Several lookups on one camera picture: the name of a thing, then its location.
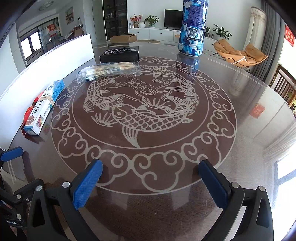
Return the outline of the blue white ointment box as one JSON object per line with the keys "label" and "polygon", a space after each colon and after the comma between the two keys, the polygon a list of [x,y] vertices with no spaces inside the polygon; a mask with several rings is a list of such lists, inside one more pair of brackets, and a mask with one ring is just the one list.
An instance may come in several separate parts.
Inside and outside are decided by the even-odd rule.
{"label": "blue white ointment box", "polygon": [[23,127],[26,133],[35,136],[40,134],[51,108],[64,87],[65,84],[63,80],[57,80],[48,85],[28,116]]}

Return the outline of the red snack packet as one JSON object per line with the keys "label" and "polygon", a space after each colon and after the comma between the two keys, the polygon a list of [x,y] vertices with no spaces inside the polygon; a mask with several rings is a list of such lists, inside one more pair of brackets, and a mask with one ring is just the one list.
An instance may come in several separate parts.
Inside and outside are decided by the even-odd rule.
{"label": "red snack packet", "polygon": [[23,116],[23,126],[26,124],[33,108],[35,107],[36,103],[38,102],[38,100],[40,99],[40,97],[42,96],[44,92],[42,91],[35,99],[34,101],[32,102],[31,106],[29,106]]}

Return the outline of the white cardboard storage box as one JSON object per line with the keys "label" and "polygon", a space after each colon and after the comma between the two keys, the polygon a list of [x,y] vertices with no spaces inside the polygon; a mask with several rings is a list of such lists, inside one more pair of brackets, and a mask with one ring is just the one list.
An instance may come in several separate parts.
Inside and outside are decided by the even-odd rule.
{"label": "white cardboard storage box", "polygon": [[35,97],[94,58],[91,35],[74,38],[30,64],[1,95],[1,147],[8,149]]}

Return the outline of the wooden dining chair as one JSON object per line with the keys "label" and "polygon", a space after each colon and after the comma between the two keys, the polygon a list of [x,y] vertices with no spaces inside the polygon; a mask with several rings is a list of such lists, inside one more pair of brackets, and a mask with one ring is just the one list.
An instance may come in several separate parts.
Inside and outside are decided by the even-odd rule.
{"label": "wooden dining chair", "polygon": [[273,79],[269,85],[288,104],[295,113],[295,78],[280,64],[278,64]]}

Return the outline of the cotton swabs bag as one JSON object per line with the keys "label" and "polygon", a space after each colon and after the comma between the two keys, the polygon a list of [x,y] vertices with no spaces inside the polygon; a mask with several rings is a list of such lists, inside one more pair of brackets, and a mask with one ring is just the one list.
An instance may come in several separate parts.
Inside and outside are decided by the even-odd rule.
{"label": "cotton swabs bag", "polygon": [[100,77],[111,77],[119,75],[140,76],[139,63],[115,62],[92,65],[83,68],[76,74],[77,83],[90,82]]}

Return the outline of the orange lounge chair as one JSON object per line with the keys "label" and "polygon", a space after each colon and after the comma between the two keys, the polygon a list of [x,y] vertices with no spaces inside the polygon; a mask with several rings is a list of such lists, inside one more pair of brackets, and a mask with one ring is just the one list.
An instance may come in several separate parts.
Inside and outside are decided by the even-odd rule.
{"label": "orange lounge chair", "polygon": [[252,67],[265,61],[268,56],[248,44],[245,50],[235,50],[225,39],[218,40],[213,44],[215,51],[228,63],[237,67]]}

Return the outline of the black rectangular box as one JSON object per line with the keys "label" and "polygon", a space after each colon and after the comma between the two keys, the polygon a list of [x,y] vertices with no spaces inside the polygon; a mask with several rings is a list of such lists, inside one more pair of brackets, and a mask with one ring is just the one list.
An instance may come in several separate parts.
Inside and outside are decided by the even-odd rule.
{"label": "black rectangular box", "polygon": [[138,47],[116,48],[104,51],[100,55],[100,63],[139,62]]}

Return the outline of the green plant right of tv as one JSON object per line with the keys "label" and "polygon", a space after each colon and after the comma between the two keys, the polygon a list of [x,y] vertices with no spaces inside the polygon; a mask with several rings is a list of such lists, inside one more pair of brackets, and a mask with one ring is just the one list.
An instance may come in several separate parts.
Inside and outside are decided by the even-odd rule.
{"label": "green plant right of tv", "polygon": [[216,35],[221,39],[229,40],[232,37],[232,34],[225,30],[223,27],[219,27],[218,25],[214,24],[215,28],[213,29],[213,32],[216,33]]}

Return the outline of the blue camouflage spray bottle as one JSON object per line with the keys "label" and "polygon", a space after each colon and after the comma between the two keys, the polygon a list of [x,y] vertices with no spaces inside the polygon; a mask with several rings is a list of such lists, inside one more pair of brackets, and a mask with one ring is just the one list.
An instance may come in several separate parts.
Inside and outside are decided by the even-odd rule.
{"label": "blue camouflage spray bottle", "polygon": [[208,5],[207,0],[183,1],[183,22],[178,43],[181,53],[192,57],[201,56]]}

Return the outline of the brown cardboard box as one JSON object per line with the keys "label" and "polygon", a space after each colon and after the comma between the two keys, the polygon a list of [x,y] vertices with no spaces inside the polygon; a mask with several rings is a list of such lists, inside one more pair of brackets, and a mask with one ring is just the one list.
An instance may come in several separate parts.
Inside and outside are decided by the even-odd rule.
{"label": "brown cardboard box", "polygon": [[132,43],[137,41],[137,36],[135,34],[128,35],[117,35],[110,39],[111,43]]}

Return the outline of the white tv cabinet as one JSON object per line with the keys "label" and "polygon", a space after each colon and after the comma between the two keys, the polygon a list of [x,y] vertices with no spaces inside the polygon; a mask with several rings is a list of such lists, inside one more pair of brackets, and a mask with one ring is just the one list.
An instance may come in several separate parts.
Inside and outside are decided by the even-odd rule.
{"label": "white tv cabinet", "polygon": [[131,28],[129,34],[137,36],[138,42],[162,43],[178,46],[180,31],[164,28]]}

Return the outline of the black television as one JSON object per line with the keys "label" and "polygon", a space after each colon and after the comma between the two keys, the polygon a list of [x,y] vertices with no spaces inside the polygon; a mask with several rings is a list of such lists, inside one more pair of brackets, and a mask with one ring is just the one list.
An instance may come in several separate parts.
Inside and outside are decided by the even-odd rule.
{"label": "black television", "polygon": [[164,27],[180,30],[183,22],[183,11],[165,9]]}

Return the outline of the red flower vase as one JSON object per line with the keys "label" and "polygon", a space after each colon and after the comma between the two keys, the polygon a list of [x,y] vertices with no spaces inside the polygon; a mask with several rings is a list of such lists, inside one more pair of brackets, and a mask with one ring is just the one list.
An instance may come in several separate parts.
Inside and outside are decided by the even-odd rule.
{"label": "red flower vase", "polygon": [[137,16],[136,14],[134,14],[129,19],[132,22],[134,28],[138,28],[138,24],[140,23],[140,20],[142,19],[142,15]]}

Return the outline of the green potted plant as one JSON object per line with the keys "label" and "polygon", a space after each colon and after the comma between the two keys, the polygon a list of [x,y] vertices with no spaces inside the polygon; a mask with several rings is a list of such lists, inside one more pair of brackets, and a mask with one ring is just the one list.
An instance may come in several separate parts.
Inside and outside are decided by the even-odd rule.
{"label": "green potted plant", "polygon": [[159,17],[157,16],[153,16],[153,15],[149,15],[148,17],[145,18],[144,23],[146,25],[148,25],[149,27],[155,27],[156,23],[158,23],[160,20]]}

